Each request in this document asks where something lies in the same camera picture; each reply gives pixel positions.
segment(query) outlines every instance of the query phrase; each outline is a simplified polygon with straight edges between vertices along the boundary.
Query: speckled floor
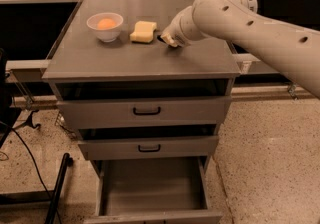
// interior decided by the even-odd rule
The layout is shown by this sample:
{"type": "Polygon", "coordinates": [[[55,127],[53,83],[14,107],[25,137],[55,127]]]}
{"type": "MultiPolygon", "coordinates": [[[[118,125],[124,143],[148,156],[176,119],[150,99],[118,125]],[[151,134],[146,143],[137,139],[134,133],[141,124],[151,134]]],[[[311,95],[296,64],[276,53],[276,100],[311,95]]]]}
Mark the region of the speckled floor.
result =
{"type": "MultiPolygon", "coordinates": [[[[82,223],[94,213],[97,178],[76,141],[55,125],[57,114],[42,109],[34,115],[39,130],[18,132],[49,189],[63,154],[70,153],[74,163],[67,170],[59,212],[63,224],[82,223]]],[[[294,101],[281,92],[234,95],[206,174],[212,206],[224,213],[221,224],[320,223],[319,124],[320,102],[312,97],[294,101]]],[[[0,161],[0,193],[42,190],[31,158],[14,134],[1,151],[9,160],[0,161]]],[[[47,209],[46,203],[2,206],[0,223],[44,223],[47,209]]]]}

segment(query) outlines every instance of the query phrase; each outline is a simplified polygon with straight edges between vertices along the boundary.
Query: chest of drawers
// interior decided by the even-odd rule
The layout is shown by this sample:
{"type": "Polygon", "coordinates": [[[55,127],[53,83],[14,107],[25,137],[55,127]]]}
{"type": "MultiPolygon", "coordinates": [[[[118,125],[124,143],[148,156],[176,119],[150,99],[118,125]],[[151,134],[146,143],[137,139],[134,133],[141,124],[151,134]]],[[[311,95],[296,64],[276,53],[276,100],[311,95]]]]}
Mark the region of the chest of drawers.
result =
{"type": "Polygon", "coordinates": [[[206,39],[173,49],[156,39],[129,41],[138,20],[156,21],[160,34],[192,1],[84,0],[44,73],[100,180],[96,216],[86,223],[213,224],[221,217],[204,175],[239,75],[227,44],[206,39]],[[107,11],[125,25],[103,44],[85,22],[107,11]]]}

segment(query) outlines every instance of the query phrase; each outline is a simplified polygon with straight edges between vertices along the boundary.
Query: cabinet top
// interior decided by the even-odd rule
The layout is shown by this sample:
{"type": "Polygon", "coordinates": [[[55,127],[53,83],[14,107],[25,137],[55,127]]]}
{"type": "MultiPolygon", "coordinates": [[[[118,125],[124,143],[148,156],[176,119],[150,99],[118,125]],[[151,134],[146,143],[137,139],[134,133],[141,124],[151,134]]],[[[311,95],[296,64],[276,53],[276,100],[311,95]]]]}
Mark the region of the cabinet top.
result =
{"type": "Polygon", "coordinates": [[[227,43],[207,38],[186,48],[171,48],[157,35],[193,0],[83,0],[61,40],[45,81],[90,82],[163,79],[232,78],[239,75],[227,43]],[[124,17],[120,36],[100,42],[86,25],[100,12],[124,17]],[[132,43],[129,35],[137,21],[157,22],[150,44],[132,43]]]}

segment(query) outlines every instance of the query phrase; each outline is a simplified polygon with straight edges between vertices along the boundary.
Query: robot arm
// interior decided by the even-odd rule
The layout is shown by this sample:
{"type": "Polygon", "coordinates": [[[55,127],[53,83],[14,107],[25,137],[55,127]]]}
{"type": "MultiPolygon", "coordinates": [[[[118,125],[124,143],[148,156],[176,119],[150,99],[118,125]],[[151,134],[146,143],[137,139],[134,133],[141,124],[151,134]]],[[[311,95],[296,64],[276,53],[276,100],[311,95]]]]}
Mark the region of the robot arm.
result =
{"type": "Polygon", "coordinates": [[[256,11],[256,0],[195,0],[161,38],[173,47],[207,37],[230,41],[320,98],[320,32],[256,11]]]}

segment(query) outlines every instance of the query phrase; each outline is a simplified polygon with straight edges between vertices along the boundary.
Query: sponge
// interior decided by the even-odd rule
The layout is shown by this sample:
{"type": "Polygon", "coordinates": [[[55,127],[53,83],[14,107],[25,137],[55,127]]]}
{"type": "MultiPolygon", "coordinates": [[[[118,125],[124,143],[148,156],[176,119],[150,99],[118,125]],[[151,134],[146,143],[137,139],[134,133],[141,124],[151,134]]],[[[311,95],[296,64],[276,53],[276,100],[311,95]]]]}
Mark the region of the sponge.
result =
{"type": "Polygon", "coordinates": [[[157,29],[156,22],[138,21],[134,31],[130,34],[132,42],[150,43],[153,40],[153,31],[157,29]]]}

